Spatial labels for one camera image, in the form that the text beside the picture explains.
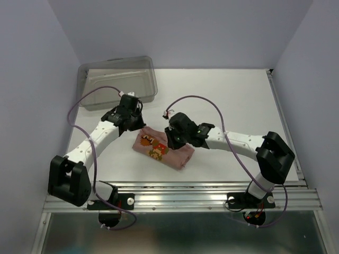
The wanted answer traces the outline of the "clear plastic bin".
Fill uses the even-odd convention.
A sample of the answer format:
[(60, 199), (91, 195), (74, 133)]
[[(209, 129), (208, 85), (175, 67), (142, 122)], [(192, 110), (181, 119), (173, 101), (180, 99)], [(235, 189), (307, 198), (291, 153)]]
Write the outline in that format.
[(77, 72), (77, 99), (88, 111), (113, 108), (120, 96), (134, 92), (143, 103), (152, 102), (158, 93), (151, 57), (117, 58), (82, 64)]

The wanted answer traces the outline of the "aluminium rail frame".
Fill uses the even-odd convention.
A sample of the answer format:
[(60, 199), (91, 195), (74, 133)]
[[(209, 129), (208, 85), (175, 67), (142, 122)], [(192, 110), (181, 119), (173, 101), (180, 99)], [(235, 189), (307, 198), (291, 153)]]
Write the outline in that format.
[[(150, 127), (163, 130), (170, 106), (197, 123), (225, 123), (248, 137), (269, 131), (291, 142), (272, 76), (265, 69), (157, 69), (158, 94), (144, 105)], [(242, 192), (249, 177), (230, 152), (196, 149), (177, 171), (132, 150), (135, 132), (111, 143), (98, 161), (98, 179), (134, 193), (135, 212), (223, 212), (227, 194)]]

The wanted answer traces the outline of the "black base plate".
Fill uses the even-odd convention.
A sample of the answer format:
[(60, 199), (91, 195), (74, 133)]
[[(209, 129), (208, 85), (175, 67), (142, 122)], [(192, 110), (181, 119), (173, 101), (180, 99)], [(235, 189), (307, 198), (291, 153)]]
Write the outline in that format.
[[(115, 193), (111, 194), (109, 199), (107, 200), (108, 203), (119, 207), (124, 210), (131, 211), (134, 209), (135, 203), (135, 194), (134, 193)], [(93, 204), (87, 204), (88, 210), (113, 210), (112, 207), (104, 204), (100, 200), (94, 200)]]
[(262, 199), (256, 198), (249, 193), (233, 192), (227, 194), (227, 204), (231, 210), (246, 210), (261, 208), (275, 208), (272, 193), (267, 193)]

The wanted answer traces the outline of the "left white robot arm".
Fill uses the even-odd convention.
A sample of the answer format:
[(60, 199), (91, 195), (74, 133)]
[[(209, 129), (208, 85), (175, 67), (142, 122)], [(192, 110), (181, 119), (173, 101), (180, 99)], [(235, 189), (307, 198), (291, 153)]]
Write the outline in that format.
[(119, 95), (119, 105), (101, 117), (92, 133), (85, 133), (84, 141), (64, 156), (53, 157), (49, 169), (49, 195), (78, 207), (97, 200), (105, 208), (117, 205), (117, 188), (90, 179), (88, 171), (97, 168), (100, 154), (124, 132), (145, 127), (141, 100), (133, 92)]

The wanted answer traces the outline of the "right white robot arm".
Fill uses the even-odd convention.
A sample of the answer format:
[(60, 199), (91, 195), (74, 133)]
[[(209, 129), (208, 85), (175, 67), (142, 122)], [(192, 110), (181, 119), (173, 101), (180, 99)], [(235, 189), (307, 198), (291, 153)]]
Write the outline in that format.
[(213, 124), (195, 124), (186, 114), (164, 114), (168, 120), (165, 128), (167, 145), (178, 150), (186, 144), (196, 148), (223, 150), (248, 157), (258, 163), (260, 172), (251, 178), (244, 202), (249, 206), (259, 204), (275, 185), (283, 185), (295, 160), (294, 152), (275, 132), (266, 135), (247, 135), (227, 132)]

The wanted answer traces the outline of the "pink t shirt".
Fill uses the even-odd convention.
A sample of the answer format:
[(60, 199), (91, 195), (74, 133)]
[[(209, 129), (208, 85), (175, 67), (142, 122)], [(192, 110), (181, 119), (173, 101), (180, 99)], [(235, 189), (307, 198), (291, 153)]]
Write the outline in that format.
[(148, 126), (139, 131), (132, 148), (176, 170), (182, 170), (195, 152), (188, 144), (177, 150), (169, 148), (166, 134)]

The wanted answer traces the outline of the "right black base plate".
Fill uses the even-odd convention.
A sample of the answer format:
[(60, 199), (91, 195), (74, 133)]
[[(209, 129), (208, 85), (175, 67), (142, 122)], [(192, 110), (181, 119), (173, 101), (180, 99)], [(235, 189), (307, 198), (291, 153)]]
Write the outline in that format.
[(227, 204), (231, 210), (246, 210), (261, 208), (275, 208), (272, 193), (267, 193), (262, 199), (256, 198), (249, 193), (233, 192), (227, 194)]

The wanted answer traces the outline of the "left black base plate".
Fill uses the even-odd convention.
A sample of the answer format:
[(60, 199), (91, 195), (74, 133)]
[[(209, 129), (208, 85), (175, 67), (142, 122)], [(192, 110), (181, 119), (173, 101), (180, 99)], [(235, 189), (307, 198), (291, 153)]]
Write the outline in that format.
[[(119, 207), (124, 210), (131, 211), (134, 209), (135, 203), (135, 194), (134, 193), (115, 193), (111, 194), (109, 199), (107, 200), (108, 203)], [(93, 204), (87, 204), (88, 210), (113, 210), (112, 207), (104, 204), (100, 200), (94, 200)]]

